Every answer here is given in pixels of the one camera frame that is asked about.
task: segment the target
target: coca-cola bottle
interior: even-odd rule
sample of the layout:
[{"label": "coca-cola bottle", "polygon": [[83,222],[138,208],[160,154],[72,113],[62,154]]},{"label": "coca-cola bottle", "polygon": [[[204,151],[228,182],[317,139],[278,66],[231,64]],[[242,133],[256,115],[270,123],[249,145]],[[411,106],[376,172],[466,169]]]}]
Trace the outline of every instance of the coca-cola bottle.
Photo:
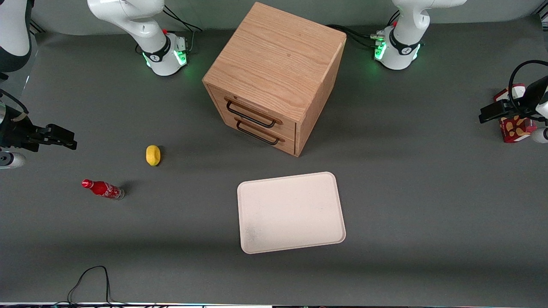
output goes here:
[{"label": "coca-cola bottle", "polygon": [[94,182],[94,181],[85,179],[82,181],[82,187],[91,190],[97,196],[114,199],[114,200],[120,200],[125,195],[125,192],[123,189],[103,181]]}]

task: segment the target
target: wooden cabinet top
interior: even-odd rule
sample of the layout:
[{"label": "wooden cabinet top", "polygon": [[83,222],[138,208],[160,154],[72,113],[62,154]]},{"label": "wooden cabinet top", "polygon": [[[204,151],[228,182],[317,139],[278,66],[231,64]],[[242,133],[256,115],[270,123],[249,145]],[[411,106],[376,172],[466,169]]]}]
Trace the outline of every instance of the wooden cabinet top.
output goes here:
[{"label": "wooden cabinet top", "polygon": [[346,35],[256,2],[204,83],[302,122]]}]

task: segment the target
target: yellow lemon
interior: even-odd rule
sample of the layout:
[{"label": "yellow lemon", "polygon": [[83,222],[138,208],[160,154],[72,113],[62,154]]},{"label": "yellow lemon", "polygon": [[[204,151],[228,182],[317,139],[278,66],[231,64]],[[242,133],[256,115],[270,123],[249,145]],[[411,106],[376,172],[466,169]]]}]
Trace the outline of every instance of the yellow lemon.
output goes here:
[{"label": "yellow lemon", "polygon": [[146,162],[151,166],[156,166],[160,163],[160,149],[155,145],[149,145],[146,148]]}]

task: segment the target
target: plastic tray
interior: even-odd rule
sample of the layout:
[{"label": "plastic tray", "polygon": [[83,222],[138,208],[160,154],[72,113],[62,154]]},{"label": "plastic tray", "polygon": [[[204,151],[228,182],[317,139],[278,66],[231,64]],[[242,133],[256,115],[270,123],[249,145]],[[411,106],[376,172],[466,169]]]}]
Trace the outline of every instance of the plastic tray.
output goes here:
[{"label": "plastic tray", "polygon": [[248,254],[337,244],[346,237],[330,172],[243,182],[238,211],[241,246]]}]

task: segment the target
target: black metal handle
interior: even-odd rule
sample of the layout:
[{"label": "black metal handle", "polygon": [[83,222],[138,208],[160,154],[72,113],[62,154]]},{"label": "black metal handle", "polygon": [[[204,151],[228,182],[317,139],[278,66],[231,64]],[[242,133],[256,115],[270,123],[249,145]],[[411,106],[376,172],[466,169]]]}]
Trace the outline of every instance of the black metal handle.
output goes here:
[{"label": "black metal handle", "polygon": [[246,119],[246,120],[249,120],[249,121],[251,121],[251,122],[253,122],[253,123],[257,124],[257,125],[260,125],[260,126],[265,127],[265,128],[272,128],[272,127],[274,126],[274,124],[276,124],[276,120],[272,120],[272,123],[270,123],[270,124],[266,124],[266,123],[263,123],[263,122],[261,122],[261,121],[255,120],[254,118],[251,118],[251,117],[249,117],[249,116],[246,116],[246,115],[244,115],[244,114],[241,113],[241,112],[238,112],[238,111],[236,111],[236,110],[234,110],[234,109],[231,109],[231,108],[230,108],[230,105],[232,105],[232,101],[229,100],[228,103],[226,103],[226,108],[227,108],[230,112],[234,113],[235,115],[239,115],[239,116],[241,116],[242,118],[244,118],[244,119]]},{"label": "black metal handle", "polygon": [[247,130],[241,128],[241,127],[239,126],[240,124],[242,124],[242,121],[238,121],[238,123],[236,124],[236,128],[237,128],[240,132],[242,132],[242,133],[244,133],[244,134],[246,134],[246,135],[248,135],[248,136],[251,136],[251,137],[253,137],[253,138],[259,139],[259,140],[261,140],[262,142],[264,142],[264,143],[266,143],[266,144],[269,144],[269,145],[277,145],[277,144],[278,144],[279,138],[276,138],[275,141],[268,141],[268,140],[264,139],[263,137],[257,136],[257,135],[255,135],[255,134],[253,134],[252,132],[249,132],[249,131],[247,131]]}]

